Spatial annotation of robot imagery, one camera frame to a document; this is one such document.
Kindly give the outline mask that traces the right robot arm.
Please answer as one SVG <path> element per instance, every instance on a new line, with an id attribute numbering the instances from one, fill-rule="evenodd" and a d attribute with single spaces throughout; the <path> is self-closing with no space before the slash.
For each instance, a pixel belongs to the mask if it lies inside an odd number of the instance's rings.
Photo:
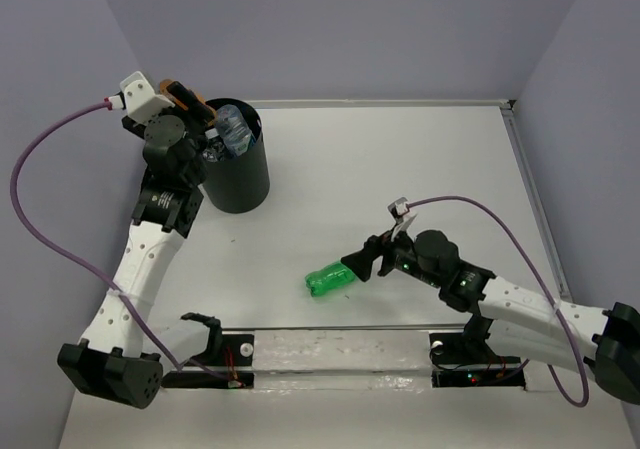
<path id="1" fill-rule="evenodd" d="M 617 302 L 611 308 L 579 305 L 522 288 L 464 261 L 444 233 L 415 237 L 387 231 L 370 237 L 342 263 L 366 282 L 376 259 L 379 276 L 399 270 L 438 291 L 449 308 L 470 314 L 460 337 L 462 353 L 482 361 L 492 353 L 573 370 L 604 392 L 639 402 L 639 312 Z"/>

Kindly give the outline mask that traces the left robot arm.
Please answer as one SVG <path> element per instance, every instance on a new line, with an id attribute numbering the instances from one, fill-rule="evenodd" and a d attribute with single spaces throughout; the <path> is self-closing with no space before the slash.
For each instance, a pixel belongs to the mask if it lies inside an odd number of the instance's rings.
<path id="1" fill-rule="evenodd" d="M 176 361 L 147 319 L 201 206 L 205 133 L 216 112 L 181 83 L 154 86 L 139 71 L 121 82 L 112 103 L 125 111 L 123 127 L 144 142 L 145 174 L 122 258 L 104 279 L 107 294 L 80 340 L 61 347 L 57 363 L 79 392 L 144 409 Z"/>

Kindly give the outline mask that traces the clear bottle black label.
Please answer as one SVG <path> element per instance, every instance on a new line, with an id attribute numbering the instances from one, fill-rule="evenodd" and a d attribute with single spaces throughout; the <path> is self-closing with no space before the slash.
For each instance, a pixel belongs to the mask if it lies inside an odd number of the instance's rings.
<path id="1" fill-rule="evenodd" d="M 203 151 L 203 157 L 211 163 L 224 161 L 228 158 L 227 147 L 220 140 L 211 139 Z"/>

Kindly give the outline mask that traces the clear bottle white-green label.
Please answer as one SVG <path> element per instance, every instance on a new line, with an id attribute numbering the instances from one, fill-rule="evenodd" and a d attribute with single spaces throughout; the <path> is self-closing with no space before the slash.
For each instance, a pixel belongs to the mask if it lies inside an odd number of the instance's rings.
<path id="1" fill-rule="evenodd" d="M 227 104 L 217 110 L 215 127 L 227 149 L 235 156 L 245 154 L 254 143 L 254 135 L 239 108 Z"/>

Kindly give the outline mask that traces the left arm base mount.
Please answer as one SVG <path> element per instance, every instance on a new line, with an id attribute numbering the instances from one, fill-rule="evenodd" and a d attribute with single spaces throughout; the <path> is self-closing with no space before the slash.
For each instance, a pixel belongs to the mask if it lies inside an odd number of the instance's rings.
<path id="1" fill-rule="evenodd" d="M 253 332 L 223 332 L 218 350 L 206 349 L 181 371 L 172 370 L 161 382 L 163 389 L 252 389 L 255 374 Z"/>

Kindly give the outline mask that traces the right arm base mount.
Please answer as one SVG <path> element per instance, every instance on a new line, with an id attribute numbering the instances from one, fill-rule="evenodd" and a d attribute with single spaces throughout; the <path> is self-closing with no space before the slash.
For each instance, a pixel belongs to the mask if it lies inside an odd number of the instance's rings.
<path id="1" fill-rule="evenodd" d="M 435 388 L 526 387 L 520 358 L 496 355 L 459 332 L 431 334 L 429 358 Z"/>

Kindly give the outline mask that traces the green plastic bottle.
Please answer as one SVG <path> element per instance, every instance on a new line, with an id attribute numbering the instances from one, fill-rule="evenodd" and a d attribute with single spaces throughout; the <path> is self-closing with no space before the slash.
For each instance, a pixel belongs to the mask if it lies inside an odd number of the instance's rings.
<path id="1" fill-rule="evenodd" d="M 329 292 L 347 286 L 357 279 L 355 273 L 340 261 L 307 274 L 305 286 L 312 297 L 322 297 Z"/>

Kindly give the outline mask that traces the orange juice bottle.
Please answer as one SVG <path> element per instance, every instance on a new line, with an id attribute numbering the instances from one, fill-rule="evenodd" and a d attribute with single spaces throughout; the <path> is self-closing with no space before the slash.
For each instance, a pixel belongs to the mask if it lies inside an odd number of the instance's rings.
<path id="1" fill-rule="evenodd" d="M 202 108 L 205 106 L 203 98 L 196 92 L 185 87 L 177 80 L 164 79 L 159 82 L 159 91 L 184 110 Z"/>

